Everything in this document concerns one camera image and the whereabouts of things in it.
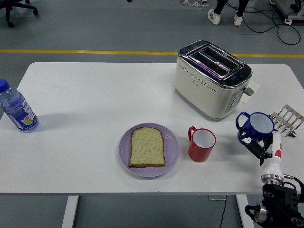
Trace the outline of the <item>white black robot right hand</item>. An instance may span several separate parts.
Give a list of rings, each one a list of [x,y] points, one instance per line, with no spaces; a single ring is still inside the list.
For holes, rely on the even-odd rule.
[[[277,130],[272,131],[263,141],[263,146],[253,140],[243,128],[239,128],[238,134],[241,144],[260,160],[261,181],[263,183],[281,184],[284,180],[284,174],[280,167],[282,159],[281,134]]]

